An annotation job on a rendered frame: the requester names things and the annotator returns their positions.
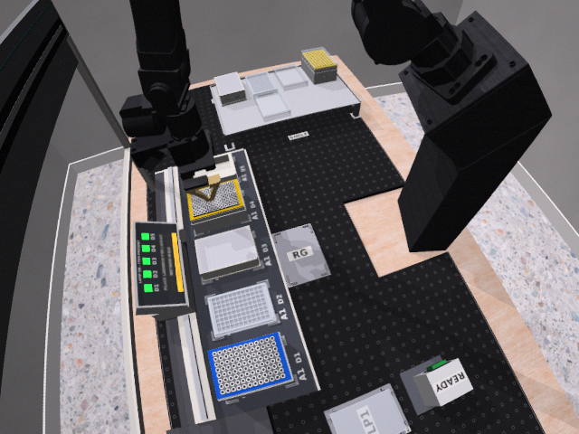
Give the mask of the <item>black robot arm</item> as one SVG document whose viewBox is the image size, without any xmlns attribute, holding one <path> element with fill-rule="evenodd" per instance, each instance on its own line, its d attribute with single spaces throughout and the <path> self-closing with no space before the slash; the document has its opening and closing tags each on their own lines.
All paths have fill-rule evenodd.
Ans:
<svg viewBox="0 0 579 434">
<path fill-rule="evenodd" d="M 134 137 L 130 155 L 150 172 L 167 149 L 177 167 L 195 163 L 188 141 L 172 138 L 193 137 L 202 126 L 195 100 L 186 95 L 191 68 L 179 0 L 129 2 L 143 91 L 127 97 L 119 112 L 125 133 Z M 411 60 L 415 78 L 451 105 L 460 103 L 498 62 L 492 51 L 472 42 L 441 12 L 432 14 L 422 0 L 352 0 L 351 14 L 375 65 Z"/>
</svg>

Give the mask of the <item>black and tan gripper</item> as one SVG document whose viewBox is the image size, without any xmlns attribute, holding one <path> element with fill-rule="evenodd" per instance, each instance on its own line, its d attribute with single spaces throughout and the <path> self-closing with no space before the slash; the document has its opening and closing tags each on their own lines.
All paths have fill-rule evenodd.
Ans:
<svg viewBox="0 0 579 434">
<path fill-rule="evenodd" d="M 216 168 L 214 162 L 214 145 L 212 135 L 208 129 L 201 128 L 193 137 L 189 138 L 172 138 L 175 141 L 184 142 L 188 141 L 189 146 L 195 157 L 195 163 L 189 165 L 183 165 L 179 167 L 180 176 L 183 180 L 183 187 L 186 193 L 200 197 L 201 199 L 210 202 L 214 200 L 218 187 L 221 183 L 221 179 L 218 175 L 202 175 L 194 178 L 195 172 L 204 170 L 206 172 L 212 171 Z M 208 140 L 207 140 L 208 139 Z M 202 193 L 201 188 L 210 186 L 211 193 L 209 196 Z"/>
</svg>

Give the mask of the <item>blue tip rack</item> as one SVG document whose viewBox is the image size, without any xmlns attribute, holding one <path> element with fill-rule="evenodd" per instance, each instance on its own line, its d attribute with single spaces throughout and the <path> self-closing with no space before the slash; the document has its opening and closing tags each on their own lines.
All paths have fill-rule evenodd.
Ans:
<svg viewBox="0 0 579 434">
<path fill-rule="evenodd" d="M 218 401 L 230 401 L 294 382 L 280 332 L 207 352 Z"/>
</svg>

